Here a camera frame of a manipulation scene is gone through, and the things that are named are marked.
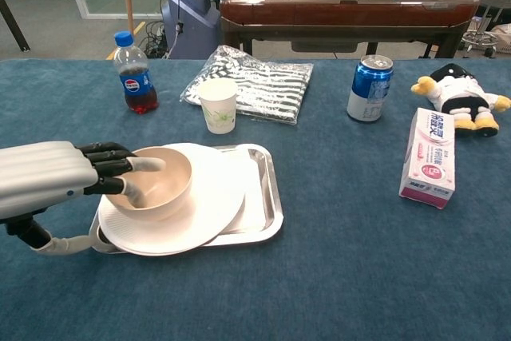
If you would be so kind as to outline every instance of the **soda can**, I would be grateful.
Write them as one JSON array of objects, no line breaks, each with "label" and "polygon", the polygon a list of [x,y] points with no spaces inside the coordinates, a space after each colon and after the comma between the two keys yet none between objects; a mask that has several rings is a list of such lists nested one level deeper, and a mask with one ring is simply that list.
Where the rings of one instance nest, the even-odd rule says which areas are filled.
[{"label": "soda can", "polygon": [[348,115],[360,121],[378,120],[393,72],[393,63],[388,57],[366,55],[360,59],[351,86]]}]

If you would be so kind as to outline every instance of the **plush toy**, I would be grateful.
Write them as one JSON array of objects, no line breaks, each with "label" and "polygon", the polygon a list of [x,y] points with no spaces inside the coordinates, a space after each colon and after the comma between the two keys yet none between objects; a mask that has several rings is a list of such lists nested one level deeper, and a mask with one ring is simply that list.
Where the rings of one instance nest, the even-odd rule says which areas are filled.
[{"label": "plush toy", "polygon": [[486,93],[471,73],[454,63],[420,77],[411,89],[426,96],[437,111],[454,115],[458,136],[472,132],[483,137],[496,135],[498,124],[492,109],[503,112],[511,107],[506,96]]}]

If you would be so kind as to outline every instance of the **plastic bottle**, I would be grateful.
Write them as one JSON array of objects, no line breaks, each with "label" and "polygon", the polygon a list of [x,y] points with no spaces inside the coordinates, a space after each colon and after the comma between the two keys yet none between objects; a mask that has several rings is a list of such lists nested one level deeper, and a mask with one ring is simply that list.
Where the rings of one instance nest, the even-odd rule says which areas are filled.
[{"label": "plastic bottle", "polygon": [[117,32],[115,42],[118,48],[113,63],[125,89],[126,104],[139,114],[158,108],[158,96],[149,77],[149,63],[144,52],[133,44],[129,31]]}]

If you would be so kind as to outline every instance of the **robotic hand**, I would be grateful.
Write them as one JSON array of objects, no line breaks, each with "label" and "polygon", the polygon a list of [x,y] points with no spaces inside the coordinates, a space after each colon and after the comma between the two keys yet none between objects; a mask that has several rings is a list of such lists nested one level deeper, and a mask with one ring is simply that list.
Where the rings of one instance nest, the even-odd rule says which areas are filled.
[{"label": "robotic hand", "polygon": [[0,149],[0,224],[34,251],[65,255],[93,245],[89,236],[58,239],[34,221],[49,206],[92,194],[125,194],[145,206],[144,195],[120,176],[130,171],[164,169],[161,159],[137,157],[116,143],[75,147],[68,141],[47,141]]}]

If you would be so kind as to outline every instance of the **bowl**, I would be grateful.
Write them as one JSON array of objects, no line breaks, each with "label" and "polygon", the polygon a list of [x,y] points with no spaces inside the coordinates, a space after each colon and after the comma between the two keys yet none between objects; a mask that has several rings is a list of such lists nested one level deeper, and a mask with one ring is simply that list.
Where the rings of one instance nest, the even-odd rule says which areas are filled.
[{"label": "bowl", "polygon": [[145,208],[134,208],[125,195],[106,195],[123,215],[139,221],[164,220],[179,211],[192,187],[192,164],[181,152],[165,147],[148,147],[134,151],[138,157],[156,157],[165,161],[159,172],[127,172],[122,175],[132,181],[145,195]]}]

